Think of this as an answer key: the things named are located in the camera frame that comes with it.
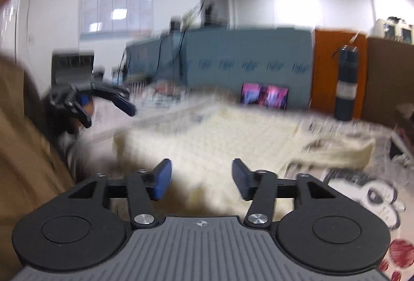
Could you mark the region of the person brown jacket torso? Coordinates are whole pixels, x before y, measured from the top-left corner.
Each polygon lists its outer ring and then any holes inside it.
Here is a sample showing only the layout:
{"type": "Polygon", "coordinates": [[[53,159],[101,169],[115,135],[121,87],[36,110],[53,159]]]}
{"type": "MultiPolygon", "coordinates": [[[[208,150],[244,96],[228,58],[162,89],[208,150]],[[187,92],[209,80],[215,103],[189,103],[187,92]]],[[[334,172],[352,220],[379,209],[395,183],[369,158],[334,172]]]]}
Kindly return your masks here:
{"type": "Polygon", "coordinates": [[[12,232],[25,215],[72,188],[32,79],[1,57],[1,279],[21,268],[12,232]]]}

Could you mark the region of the large blue cardboard box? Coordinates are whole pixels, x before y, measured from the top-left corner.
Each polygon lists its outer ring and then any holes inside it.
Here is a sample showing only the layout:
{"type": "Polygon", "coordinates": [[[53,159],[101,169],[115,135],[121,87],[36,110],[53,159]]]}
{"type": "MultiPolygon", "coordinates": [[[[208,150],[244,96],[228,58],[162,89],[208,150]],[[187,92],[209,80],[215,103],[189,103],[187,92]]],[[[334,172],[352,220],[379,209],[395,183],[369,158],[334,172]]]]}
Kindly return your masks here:
{"type": "Polygon", "coordinates": [[[191,30],[182,46],[187,87],[222,87],[240,93],[243,84],[286,87],[288,109],[311,100],[313,36],[295,28],[191,30]]]}

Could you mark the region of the beige cartoon print bedsheet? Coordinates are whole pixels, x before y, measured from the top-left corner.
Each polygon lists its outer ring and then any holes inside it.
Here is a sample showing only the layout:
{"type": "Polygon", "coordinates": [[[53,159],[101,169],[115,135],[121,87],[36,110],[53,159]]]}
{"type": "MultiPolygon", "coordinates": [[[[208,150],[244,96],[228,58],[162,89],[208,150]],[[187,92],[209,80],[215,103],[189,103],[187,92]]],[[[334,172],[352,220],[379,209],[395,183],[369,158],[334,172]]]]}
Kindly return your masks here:
{"type": "MultiPolygon", "coordinates": [[[[118,161],[114,136],[129,129],[134,122],[205,105],[241,106],[233,93],[213,88],[190,90],[177,102],[148,90],[135,97],[134,102],[138,108],[134,117],[128,117],[110,102],[95,103],[93,125],[83,135],[84,145],[79,151],[79,162],[74,166],[78,179],[98,174],[119,179],[131,172],[125,171],[118,161]]],[[[370,162],[363,169],[296,164],[280,178],[294,179],[299,174],[310,174],[372,211],[386,223],[391,235],[389,251],[380,266],[382,272],[391,280],[412,280],[413,157],[403,148],[396,133],[390,128],[362,121],[339,123],[309,111],[273,112],[298,115],[308,132],[352,131],[374,138],[370,162]]]]}

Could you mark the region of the blue wall poster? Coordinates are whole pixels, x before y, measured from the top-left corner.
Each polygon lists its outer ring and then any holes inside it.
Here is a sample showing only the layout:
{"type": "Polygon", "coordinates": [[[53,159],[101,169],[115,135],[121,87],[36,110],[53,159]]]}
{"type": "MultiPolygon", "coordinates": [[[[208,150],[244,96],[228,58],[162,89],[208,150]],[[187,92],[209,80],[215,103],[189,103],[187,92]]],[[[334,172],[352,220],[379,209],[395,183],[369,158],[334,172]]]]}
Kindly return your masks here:
{"type": "Polygon", "coordinates": [[[150,36],[153,0],[79,0],[79,38],[150,36]]]}

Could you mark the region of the smartphone showing video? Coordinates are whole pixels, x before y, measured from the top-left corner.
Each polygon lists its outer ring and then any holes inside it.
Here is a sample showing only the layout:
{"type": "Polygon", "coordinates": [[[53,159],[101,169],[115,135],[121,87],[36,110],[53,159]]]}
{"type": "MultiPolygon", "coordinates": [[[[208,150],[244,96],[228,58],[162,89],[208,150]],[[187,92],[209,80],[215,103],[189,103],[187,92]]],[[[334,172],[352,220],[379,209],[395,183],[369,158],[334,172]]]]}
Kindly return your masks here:
{"type": "Polygon", "coordinates": [[[289,89],[276,85],[244,83],[241,88],[241,103],[245,105],[286,110],[288,97],[289,89]]]}

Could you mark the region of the dark teal thermos bottle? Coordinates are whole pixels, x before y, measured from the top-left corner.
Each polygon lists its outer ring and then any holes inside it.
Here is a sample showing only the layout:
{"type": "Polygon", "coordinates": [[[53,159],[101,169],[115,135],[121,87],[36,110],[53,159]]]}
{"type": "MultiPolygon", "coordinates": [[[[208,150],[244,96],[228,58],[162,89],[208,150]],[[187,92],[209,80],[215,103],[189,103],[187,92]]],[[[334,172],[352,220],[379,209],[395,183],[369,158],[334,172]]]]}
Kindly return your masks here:
{"type": "Polygon", "coordinates": [[[356,47],[345,45],[339,49],[338,79],[335,92],[334,118],[349,122],[353,118],[357,97],[359,52],[356,47]]]}

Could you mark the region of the cream knitted sweater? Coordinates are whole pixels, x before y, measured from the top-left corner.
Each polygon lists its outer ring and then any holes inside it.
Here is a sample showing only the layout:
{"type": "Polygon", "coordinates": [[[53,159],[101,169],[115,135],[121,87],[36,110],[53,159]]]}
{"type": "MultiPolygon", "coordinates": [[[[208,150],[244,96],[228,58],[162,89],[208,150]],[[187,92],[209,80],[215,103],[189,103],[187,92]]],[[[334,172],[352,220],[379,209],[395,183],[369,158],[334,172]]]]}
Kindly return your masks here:
{"type": "Polygon", "coordinates": [[[294,165],[363,169],[375,141],[357,132],[308,132],[296,114],[215,104],[134,122],[114,136],[125,171],[172,163],[171,184],[155,208],[180,216],[243,216],[232,161],[284,177],[294,165]]]}

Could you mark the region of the small blue cardboard box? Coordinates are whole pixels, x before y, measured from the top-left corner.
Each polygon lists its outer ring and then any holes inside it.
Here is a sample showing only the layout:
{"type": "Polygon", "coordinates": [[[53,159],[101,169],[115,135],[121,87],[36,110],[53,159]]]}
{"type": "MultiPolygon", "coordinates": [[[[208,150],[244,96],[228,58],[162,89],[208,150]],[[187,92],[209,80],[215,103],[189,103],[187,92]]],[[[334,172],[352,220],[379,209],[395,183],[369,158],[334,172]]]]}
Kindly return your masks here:
{"type": "Polygon", "coordinates": [[[179,81],[181,37],[181,33],[170,33],[129,43],[125,48],[123,82],[179,81]]]}

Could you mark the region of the brown cardboard panel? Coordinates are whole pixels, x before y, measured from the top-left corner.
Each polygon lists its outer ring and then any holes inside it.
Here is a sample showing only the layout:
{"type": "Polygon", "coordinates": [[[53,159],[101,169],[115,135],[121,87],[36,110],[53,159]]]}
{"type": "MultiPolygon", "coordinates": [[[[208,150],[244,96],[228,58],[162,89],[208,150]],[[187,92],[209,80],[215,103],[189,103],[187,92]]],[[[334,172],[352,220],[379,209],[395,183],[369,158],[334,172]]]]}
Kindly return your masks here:
{"type": "Polygon", "coordinates": [[[393,128],[394,110],[413,103],[413,46],[368,39],[368,68],[361,118],[393,128]]]}

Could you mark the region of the orange board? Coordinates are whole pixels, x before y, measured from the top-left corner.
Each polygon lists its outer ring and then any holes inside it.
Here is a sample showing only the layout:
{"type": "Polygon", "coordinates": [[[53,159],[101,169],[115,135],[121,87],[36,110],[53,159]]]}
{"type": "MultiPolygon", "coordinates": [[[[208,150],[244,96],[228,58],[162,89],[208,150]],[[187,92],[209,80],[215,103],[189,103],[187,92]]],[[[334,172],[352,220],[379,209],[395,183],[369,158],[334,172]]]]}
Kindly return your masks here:
{"type": "Polygon", "coordinates": [[[338,50],[345,45],[356,47],[359,53],[357,96],[353,118],[362,115],[368,72],[368,41],[364,33],[327,29],[314,30],[314,65],[312,74],[311,109],[332,115],[339,71],[338,50]]]}

